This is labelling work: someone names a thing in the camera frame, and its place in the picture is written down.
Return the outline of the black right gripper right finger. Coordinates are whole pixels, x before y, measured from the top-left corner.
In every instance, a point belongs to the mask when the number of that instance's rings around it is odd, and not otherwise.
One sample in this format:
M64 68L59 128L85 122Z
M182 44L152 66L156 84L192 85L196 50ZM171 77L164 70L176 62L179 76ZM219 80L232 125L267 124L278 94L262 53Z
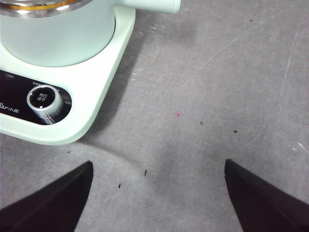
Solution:
M263 180L231 159L225 181L245 232L307 232L309 205Z

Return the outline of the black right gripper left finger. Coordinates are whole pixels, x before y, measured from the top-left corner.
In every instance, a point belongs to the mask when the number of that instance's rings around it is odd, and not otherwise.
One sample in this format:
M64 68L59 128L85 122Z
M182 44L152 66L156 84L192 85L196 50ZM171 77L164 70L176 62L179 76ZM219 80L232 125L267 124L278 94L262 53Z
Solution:
M90 161L37 192L1 209L2 232L73 232L93 180Z

